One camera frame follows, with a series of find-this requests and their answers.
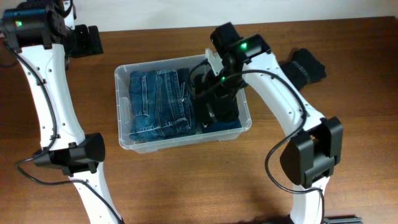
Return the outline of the teal blue garment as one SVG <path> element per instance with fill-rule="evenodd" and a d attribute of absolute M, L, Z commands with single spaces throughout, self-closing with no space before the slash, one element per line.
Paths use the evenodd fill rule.
<path fill-rule="evenodd" d="M 213 133 L 218 131 L 226 131 L 230 129 L 241 128 L 241 122 L 239 119 L 231 121 L 231 122 L 217 122 L 213 124 L 207 124 L 201 126 L 202 133 Z"/>

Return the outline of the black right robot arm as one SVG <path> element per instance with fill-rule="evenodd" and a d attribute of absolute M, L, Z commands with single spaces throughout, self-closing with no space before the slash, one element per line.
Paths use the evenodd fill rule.
<path fill-rule="evenodd" d="M 325 189 L 340 163 L 343 125 L 317 111 L 287 78 L 269 45 L 259 35 L 241 37 L 232 23 L 215 29 L 216 51 L 206 51 L 215 77 L 196 98 L 234 96 L 251 86 L 272 111 L 285 138 L 267 154 L 265 170 L 280 189 L 294 196 L 292 223 L 331 223 L 325 218 Z"/>

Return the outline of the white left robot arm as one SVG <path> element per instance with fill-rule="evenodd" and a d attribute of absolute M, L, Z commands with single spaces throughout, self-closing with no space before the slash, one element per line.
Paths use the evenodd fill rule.
<path fill-rule="evenodd" d="M 122 223 L 104 178 L 104 139 L 82 130 L 68 88 L 69 60 L 103 53 L 98 28 L 75 19 L 72 1 L 24 1 L 1 18 L 4 44 L 25 73 L 39 119 L 40 149 L 30 160 L 67 176 L 90 222 Z"/>

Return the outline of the black garment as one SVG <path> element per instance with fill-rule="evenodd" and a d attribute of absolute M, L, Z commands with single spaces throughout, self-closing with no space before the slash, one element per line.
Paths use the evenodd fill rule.
<path fill-rule="evenodd" d="M 280 67 L 297 90 L 326 78 L 325 66 L 308 49 L 298 49 Z"/>
<path fill-rule="evenodd" d="M 201 98 L 194 98 L 193 108 L 197 122 L 205 126 L 232 122 L 239 118 L 236 91 L 228 93 L 223 88 Z"/>

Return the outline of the dark blue jeans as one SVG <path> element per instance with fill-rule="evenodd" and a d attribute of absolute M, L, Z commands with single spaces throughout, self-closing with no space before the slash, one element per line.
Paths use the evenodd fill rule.
<path fill-rule="evenodd" d="M 130 139 L 150 142 L 196 133 L 188 78 L 187 68 L 130 73 Z"/>

